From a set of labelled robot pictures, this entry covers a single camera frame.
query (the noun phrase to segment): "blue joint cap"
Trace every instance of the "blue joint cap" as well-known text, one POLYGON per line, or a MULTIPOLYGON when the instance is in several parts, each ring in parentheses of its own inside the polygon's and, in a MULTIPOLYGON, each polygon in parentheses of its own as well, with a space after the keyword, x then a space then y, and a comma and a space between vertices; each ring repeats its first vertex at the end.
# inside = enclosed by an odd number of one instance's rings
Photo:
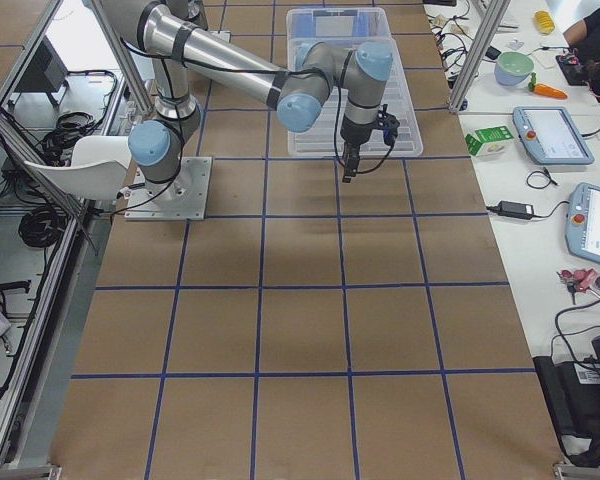
POLYGON ((278 103, 278 120, 287 130, 301 133, 309 130, 320 116, 322 105, 308 93, 292 93, 278 103))
POLYGON ((159 163, 169 152, 171 136, 163 124, 149 120, 131 130, 128 144, 131 155, 138 165, 151 167, 159 163))
POLYGON ((356 61, 364 73, 380 82, 389 80, 393 55, 384 43, 364 42, 356 50, 356 61))
POLYGON ((296 52, 296 70, 302 70, 302 65, 304 65, 304 61, 307 59, 307 55, 314 47, 314 45, 318 42, 306 42, 300 45, 300 48, 296 52))

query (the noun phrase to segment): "white plastic basket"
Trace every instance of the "white plastic basket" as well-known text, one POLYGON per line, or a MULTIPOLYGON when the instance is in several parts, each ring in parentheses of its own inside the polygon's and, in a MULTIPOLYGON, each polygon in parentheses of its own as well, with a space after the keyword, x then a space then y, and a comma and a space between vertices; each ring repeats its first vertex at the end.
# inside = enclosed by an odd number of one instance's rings
MULTIPOLYGON (((420 130, 411 103, 411 95, 404 76, 396 42, 391 37, 389 22, 381 8, 299 8, 287 13, 287 65, 295 69, 298 50, 316 40, 342 47, 357 47, 367 41, 389 45, 393 53, 393 67, 387 81, 382 103, 388 112, 400 121, 398 138, 392 157, 416 157, 423 151, 420 130)), ((342 152, 340 124, 344 114, 347 91, 342 90, 342 108, 337 127, 338 149, 342 152)), ((338 90, 333 89, 322 113, 311 129, 304 133, 288 134, 289 153, 296 157, 333 156, 333 129, 338 105, 338 90)), ((361 156, 382 156, 388 147, 382 132, 376 130, 371 139, 360 147, 361 156)))

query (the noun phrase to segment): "toy carrot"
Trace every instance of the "toy carrot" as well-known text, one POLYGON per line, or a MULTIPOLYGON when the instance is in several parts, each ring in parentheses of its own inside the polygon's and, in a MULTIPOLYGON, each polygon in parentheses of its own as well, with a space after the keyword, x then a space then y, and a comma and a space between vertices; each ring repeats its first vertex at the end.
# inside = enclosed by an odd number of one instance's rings
POLYGON ((543 97, 559 98, 561 100, 567 98, 567 94, 564 93, 562 90, 550 87, 549 85, 545 85, 544 83, 536 83, 535 72, 531 74, 531 81, 529 82, 528 86, 529 90, 535 93, 536 95, 542 95, 543 97))

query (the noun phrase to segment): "bowl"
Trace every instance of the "bowl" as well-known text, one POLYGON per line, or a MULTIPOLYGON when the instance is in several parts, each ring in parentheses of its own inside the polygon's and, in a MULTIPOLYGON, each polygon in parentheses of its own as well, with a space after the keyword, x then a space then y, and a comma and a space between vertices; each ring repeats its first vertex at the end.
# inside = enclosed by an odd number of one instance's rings
POLYGON ((496 60, 494 73, 498 83, 516 85, 531 74, 533 66, 533 60, 523 53, 504 52, 496 60))

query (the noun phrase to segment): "blue framed tablet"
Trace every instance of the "blue framed tablet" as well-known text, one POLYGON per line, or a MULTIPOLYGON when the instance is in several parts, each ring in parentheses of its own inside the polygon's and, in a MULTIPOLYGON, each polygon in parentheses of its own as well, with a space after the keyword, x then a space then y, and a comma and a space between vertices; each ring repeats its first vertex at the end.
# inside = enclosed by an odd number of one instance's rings
POLYGON ((564 107, 516 107, 513 124, 525 150, 542 165, 590 165, 594 158, 564 107))
POLYGON ((573 191, 566 237, 572 254, 600 263, 600 187, 581 183, 573 191))

